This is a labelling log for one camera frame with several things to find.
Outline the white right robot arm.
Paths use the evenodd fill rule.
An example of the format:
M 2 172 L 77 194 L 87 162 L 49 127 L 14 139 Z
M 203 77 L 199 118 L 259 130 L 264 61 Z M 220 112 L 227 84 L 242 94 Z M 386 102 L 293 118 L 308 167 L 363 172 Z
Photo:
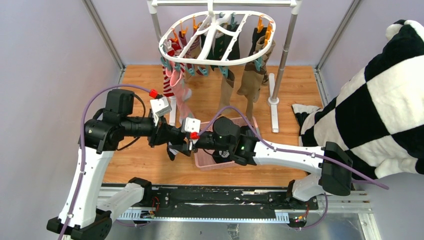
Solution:
M 166 143 L 187 156 L 197 150 L 227 152 L 226 158 L 238 165 L 283 166 L 303 170 L 308 175 L 293 180 L 285 195 L 286 204 L 298 209 L 317 195 L 348 196 L 351 193 L 352 160 L 334 142 L 324 147 L 302 147 L 274 143 L 260 138 L 253 126 L 237 125 L 220 116 L 212 129 L 201 129 L 201 122 L 187 117 L 179 128 L 171 127 Z

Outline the pink sock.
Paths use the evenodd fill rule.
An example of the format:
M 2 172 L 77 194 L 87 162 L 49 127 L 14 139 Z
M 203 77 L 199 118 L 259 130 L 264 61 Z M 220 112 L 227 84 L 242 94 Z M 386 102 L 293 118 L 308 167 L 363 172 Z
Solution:
M 186 101 L 192 96 L 192 90 L 185 84 L 185 73 L 182 69 L 172 70 L 170 74 L 170 88 L 176 97 L 176 105 L 179 111 L 179 122 L 182 123 L 186 117 L 193 117 L 193 113 Z

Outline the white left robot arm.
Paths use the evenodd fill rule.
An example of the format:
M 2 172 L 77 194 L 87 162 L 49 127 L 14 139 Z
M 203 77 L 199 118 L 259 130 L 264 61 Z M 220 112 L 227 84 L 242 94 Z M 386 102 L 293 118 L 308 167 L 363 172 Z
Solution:
M 107 167 L 125 137 L 147 138 L 151 147 L 183 140 L 179 129 L 167 123 L 165 115 L 172 111 L 168 98 L 151 89 L 150 109 L 133 116 L 138 95 L 129 89 L 111 87 L 106 101 L 91 119 L 82 116 L 78 160 L 70 192 L 58 216 L 48 220 L 48 231 L 62 239 L 103 240 L 113 222 L 135 204 L 156 207 L 152 183 L 134 177 L 113 196 L 98 203 Z

